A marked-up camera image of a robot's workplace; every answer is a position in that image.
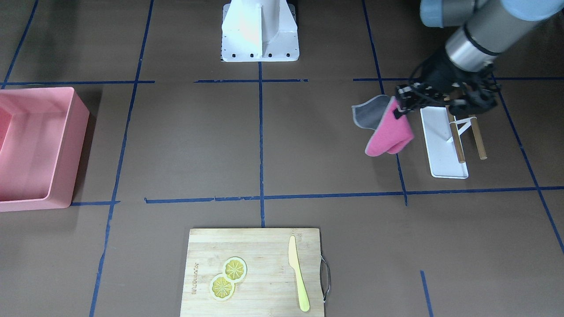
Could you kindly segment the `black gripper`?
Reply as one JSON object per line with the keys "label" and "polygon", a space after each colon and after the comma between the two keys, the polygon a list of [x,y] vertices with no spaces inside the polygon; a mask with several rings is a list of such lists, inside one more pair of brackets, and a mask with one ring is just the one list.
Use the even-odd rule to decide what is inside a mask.
{"label": "black gripper", "polygon": [[497,106],[496,94],[501,86],[489,80],[494,69],[492,62],[486,62],[479,70],[462,70],[449,58],[446,49],[440,48],[415,70],[420,70],[419,78],[411,85],[395,87],[397,108],[393,111],[395,119],[425,107],[445,107],[445,98],[452,93],[449,113],[454,116],[483,114]]}

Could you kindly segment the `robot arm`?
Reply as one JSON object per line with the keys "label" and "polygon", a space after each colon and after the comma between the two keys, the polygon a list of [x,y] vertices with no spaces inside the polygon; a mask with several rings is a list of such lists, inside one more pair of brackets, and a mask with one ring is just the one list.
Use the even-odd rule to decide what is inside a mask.
{"label": "robot arm", "polygon": [[446,107],[454,116],[496,107],[499,86],[488,79],[495,59],[538,24],[563,9],[561,0],[487,0],[445,44],[396,88],[396,119],[418,108]]}

